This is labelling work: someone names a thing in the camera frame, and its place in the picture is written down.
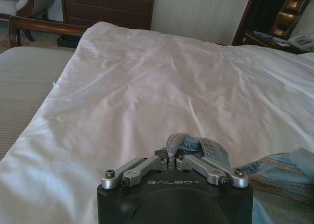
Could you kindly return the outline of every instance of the denim jacket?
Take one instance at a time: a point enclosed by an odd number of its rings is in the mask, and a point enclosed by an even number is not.
[[[173,134],[167,141],[167,150],[174,148],[175,153],[209,156],[230,167],[226,150],[207,138]],[[253,223],[314,223],[314,154],[298,149],[292,153],[270,155],[241,168],[255,190]]]

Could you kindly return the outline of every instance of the screw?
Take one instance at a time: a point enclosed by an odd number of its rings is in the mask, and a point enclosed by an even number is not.
[[[107,170],[106,172],[105,172],[105,176],[106,176],[106,178],[113,178],[114,177],[114,170]]]
[[[221,176],[218,180],[218,185],[219,186],[227,186],[229,184],[229,180],[225,176]]]
[[[237,176],[244,176],[244,170],[241,168],[235,169],[235,175]]]
[[[124,177],[124,178],[121,179],[121,186],[123,186],[123,187],[129,186],[130,183],[131,183],[131,182],[130,182],[130,179],[127,178],[127,177]]]

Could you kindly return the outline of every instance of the chair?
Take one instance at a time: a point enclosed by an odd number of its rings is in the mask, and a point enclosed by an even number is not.
[[[47,19],[47,8],[54,0],[0,0],[0,20],[9,20],[9,17],[35,17],[43,14]],[[24,34],[30,41],[34,41],[29,30],[23,29]]]

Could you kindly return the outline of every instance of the white duvet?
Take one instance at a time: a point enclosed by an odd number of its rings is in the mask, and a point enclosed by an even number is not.
[[[233,166],[314,152],[314,62],[94,25],[0,161],[0,223],[96,224],[102,170],[176,132],[219,142]]]

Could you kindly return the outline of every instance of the bed frame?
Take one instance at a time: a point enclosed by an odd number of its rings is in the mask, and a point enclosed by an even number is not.
[[[64,35],[82,36],[87,27],[51,22],[37,19],[28,19],[11,16],[9,18],[9,42],[10,48],[21,46],[21,29],[49,32]]]

